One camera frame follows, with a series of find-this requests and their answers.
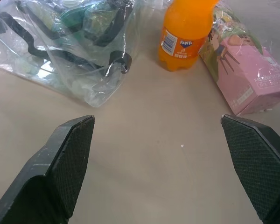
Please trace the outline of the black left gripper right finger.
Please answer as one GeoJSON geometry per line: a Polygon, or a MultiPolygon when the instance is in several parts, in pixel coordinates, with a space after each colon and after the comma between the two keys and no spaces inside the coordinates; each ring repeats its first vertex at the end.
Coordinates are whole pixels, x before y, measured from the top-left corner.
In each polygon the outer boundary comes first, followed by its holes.
{"type": "Polygon", "coordinates": [[[280,224],[280,136],[269,126],[233,115],[221,125],[234,169],[263,224],[280,224]]]}

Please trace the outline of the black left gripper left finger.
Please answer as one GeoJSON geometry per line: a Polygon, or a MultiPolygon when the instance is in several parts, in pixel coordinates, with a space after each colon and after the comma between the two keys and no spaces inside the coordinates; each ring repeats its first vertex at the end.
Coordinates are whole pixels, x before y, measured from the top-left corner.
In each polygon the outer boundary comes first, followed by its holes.
{"type": "Polygon", "coordinates": [[[0,224],[68,224],[84,181],[95,117],[58,126],[0,199],[0,224]]]}

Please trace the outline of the pink wrapped storage bag box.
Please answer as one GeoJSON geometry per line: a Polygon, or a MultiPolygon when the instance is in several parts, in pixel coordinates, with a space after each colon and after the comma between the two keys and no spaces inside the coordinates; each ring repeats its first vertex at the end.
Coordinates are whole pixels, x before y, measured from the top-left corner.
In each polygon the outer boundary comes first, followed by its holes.
{"type": "Polygon", "coordinates": [[[280,102],[280,65],[223,2],[200,57],[233,114],[272,109],[280,102]]]}

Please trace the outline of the orange Fanta soda bottle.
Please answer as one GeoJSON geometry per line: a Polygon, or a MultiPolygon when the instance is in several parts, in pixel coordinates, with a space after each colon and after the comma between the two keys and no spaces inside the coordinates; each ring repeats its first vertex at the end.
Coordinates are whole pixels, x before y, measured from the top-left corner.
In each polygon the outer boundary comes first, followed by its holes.
{"type": "Polygon", "coordinates": [[[219,0],[173,0],[166,10],[159,59],[169,71],[194,65],[213,26],[213,10],[219,0]]]}

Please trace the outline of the green bottle with white cap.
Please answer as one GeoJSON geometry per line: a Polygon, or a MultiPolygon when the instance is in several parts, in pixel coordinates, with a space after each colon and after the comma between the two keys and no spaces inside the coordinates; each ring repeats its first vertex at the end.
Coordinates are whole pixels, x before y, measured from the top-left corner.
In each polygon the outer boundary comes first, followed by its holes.
{"type": "Polygon", "coordinates": [[[89,0],[61,0],[63,6],[60,20],[66,35],[73,35],[78,41],[82,39],[84,14],[89,0]]]}

